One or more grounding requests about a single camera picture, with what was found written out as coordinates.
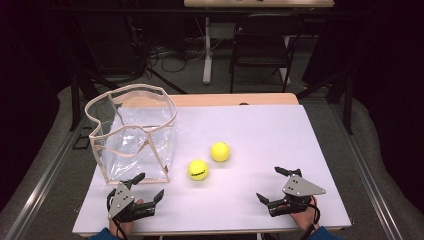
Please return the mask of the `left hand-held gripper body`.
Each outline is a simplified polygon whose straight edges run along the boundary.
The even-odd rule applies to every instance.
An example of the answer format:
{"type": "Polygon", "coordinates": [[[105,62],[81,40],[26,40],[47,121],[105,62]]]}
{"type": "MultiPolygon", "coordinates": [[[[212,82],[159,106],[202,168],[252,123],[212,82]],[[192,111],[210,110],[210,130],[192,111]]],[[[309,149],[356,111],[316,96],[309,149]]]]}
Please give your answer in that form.
{"type": "Polygon", "coordinates": [[[107,218],[118,222],[132,222],[155,215],[156,201],[137,203],[131,192],[132,181],[119,182],[107,197],[107,218]]]}

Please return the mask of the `black metal stand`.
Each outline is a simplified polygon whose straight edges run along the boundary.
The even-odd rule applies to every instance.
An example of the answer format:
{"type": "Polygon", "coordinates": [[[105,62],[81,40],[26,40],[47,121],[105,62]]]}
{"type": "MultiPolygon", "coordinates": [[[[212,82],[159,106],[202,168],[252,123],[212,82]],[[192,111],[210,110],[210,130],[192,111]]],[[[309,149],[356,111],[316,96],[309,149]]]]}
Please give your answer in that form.
{"type": "Polygon", "coordinates": [[[96,89],[95,85],[100,84],[109,90],[116,90],[119,88],[118,84],[130,83],[135,81],[137,78],[141,77],[145,72],[150,72],[157,78],[159,78],[166,85],[170,86],[172,89],[176,90],[180,94],[186,94],[186,91],[179,88],[174,83],[166,80],[162,75],[154,71],[150,66],[150,61],[148,59],[148,55],[150,54],[150,50],[152,47],[151,44],[151,36],[145,35],[144,40],[139,40],[136,37],[136,34],[131,30],[131,17],[126,17],[126,23],[129,27],[129,35],[133,37],[131,43],[133,44],[133,49],[135,56],[138,60],[138,67],[136,71],[128,78],[124,78],[123,80],[118,81],[109,81],[106,78],[101,77],[99,74],[93,72],[90,68],[88,68],[82,60],[77,55],[77,50],[69,50],[68,57],[72,60],[74,65],[74,76],[71,80],[71,96],[72,96],[72,126],[71,130],[74,130],[76,126],[81,121],[80,118],[80,93],[88,99],[92,100],[95,97],[98,97],[100,93],[96,89]]]}
{"type": "Polygon", "coordinates": [[[352,117],[352,103],[353,103],[353,77],[347,72],[342,71],[331,75],[327,79],[307,87],[305,90],[296,94],[298,99],[307,97],[308,95],[319,90],[321,87],[330,84],[330,90],[326,95],[328,103],[337,103],[341,96],[344,96],[343,101],[343,126],[346,131],[352,135],[351,117],[352,117]]]}

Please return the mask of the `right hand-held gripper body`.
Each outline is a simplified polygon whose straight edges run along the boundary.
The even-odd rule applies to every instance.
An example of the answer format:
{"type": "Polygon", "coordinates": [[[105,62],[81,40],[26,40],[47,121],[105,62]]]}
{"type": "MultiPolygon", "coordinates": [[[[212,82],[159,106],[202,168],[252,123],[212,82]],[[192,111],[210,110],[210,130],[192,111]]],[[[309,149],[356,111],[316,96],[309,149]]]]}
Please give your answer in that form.
{"type": "Polygon", "coordinates": [[[314,195],[322,195],[326,190],[304,179],[300,169],[290,170],[291,176],[283,186],[283,199],[271,201],[267,207],[272,217],[299,213],[307,209],[314,195]]]}

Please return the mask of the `yellow tennis ball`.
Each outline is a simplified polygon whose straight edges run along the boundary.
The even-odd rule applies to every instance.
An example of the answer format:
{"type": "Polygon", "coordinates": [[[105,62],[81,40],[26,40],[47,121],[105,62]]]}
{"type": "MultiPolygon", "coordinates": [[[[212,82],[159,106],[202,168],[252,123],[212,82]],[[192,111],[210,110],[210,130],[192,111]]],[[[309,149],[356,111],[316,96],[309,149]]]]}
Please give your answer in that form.
{"type": "Polygon", "coordinates": [[[230,157],[230,148],[224,142],[215,143],[210,149],[210,155],[214,161],[224,162],[230,157]]]}
{"type": "Polygon", "coordinates": [[[196,159],[189,163],[187,171],[191,180],[201,181],[207,177],[209,167],[205,161],[196,159]]]}

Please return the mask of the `silver metal rail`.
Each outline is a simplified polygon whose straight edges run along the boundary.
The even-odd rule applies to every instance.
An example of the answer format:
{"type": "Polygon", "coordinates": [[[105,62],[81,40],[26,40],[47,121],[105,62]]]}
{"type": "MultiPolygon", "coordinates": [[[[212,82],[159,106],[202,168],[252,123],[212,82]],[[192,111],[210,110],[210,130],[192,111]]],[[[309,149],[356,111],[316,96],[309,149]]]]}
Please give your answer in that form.
{"type": "Polygon", "coordinates": [[[0,212],[0,240],[23,238],[85,123],[81,120],[71,126],[57,120],[53,124],[23,181],[0,212]]]}
{"type": "Polygon", "coordinates": [[[350,135],[346,130],[342,120],[342,110],[338,105],[331,105],[330,109],[336,116],[336,122],[339,126],[340,131],[344,139],[348,142],[349,148],[353,154],[354,160],[353,165],[358,173],[361,182],[367,192],[368,198],[373,206],[373,209],[379,219],[380,225],[382,226],[387,240],[404,240],[394,218],[391,214],[389,207],[383,198],[366,160],[360,151],[360,148],[353,135],[350,135]]]}

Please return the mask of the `white board table cover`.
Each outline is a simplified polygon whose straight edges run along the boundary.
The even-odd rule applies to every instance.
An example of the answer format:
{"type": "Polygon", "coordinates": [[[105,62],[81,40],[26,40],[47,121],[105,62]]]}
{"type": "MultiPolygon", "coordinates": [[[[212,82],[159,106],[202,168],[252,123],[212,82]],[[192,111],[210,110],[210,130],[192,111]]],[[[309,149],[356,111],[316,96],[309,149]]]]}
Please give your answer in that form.
{"type": "Polygon", "coordinates": [[[283,196],[287,179],[274,167],[300,169],[303,177],[322,187],[320,223],[330,229],[350,224],[345,206],[327,166],[310,120],[300,105],[180,107],[170,180],[133,187],[138,198],[151,200],[164,190],[152,217],[134,224],[136,235],[189,235],[278,232],[295,229],[289,216],[272,217],[256,193],[283,196]],[[211,147],[224,142],[227,161],[214,161],[211,147]],[[188,165],[201,159],[207,177],[191,180],[188,165]]]}

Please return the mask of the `person's left hand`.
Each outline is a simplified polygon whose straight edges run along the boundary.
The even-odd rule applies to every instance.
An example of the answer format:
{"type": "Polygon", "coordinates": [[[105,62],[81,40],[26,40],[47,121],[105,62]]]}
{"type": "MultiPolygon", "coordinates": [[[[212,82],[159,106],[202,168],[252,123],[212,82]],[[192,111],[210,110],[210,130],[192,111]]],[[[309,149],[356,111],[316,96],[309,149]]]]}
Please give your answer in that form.
{"type": "Polygon", "coordinates": [[[110,220],[108,229],[115,236],[121,239],[127,239],[132,232],[133,224],[133,221],[115,223],[113,220],[110,220]]]}

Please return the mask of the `white-legged desk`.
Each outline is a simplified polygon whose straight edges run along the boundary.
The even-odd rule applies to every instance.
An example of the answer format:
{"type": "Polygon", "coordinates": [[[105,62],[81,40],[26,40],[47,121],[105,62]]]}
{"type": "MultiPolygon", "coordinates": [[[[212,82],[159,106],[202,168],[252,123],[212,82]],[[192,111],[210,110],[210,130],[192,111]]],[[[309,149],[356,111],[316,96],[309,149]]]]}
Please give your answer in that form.
{"type": "MultiPolygon", "coordinates": [[[[334,0],[184,0],[185,7],[193,8],[324,8],[333,7],[334,0]]],[[[211,83],[212,52],[211,52],[211,24],[205,18],[205,62],[203,83],[211,83]]]]}

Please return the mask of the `black folding chair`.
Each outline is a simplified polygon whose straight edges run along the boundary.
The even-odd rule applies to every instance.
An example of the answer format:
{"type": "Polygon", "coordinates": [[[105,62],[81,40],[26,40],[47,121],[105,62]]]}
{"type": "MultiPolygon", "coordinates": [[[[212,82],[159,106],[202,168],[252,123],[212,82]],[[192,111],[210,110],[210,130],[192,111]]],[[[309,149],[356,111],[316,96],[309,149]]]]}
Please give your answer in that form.
{"type": "Polygon", "coordinates": [[[234,26],[230,59],[230,92],[235,84],[236,67],[286,69],[282,91],[287,88],[297,41],[305,30],[305,21],[297,15],[254,13],[234,26]]]}

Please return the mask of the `clear plastic bag beige trim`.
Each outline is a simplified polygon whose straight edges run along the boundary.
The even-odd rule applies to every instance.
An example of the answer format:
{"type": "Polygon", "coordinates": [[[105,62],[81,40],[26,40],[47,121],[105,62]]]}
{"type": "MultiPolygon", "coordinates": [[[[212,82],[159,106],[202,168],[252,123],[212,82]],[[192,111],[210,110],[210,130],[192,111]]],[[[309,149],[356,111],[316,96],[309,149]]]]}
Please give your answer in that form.
{"type": "Polygon", "coordinates": [[[115,184],[143,173],[146,183],[170,180],[176,104],[160,87],[133,84],[105,92],[85,106],[93,155],[115,184]]]}

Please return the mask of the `person's right hand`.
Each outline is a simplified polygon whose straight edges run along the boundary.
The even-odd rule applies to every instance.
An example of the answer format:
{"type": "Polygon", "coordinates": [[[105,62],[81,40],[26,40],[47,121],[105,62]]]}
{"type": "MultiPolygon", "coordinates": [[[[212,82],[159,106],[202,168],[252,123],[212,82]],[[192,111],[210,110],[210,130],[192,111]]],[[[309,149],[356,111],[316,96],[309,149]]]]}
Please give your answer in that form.
{"type": "Polygon", "coordinates": [[[313,226],[313,230],[319,228],[318,215],[317,200],[315,197],[312,197],[305,211],[292,213],[290,217],[293,219],[299,229],[307,231],[311,226],[313,226]]]}

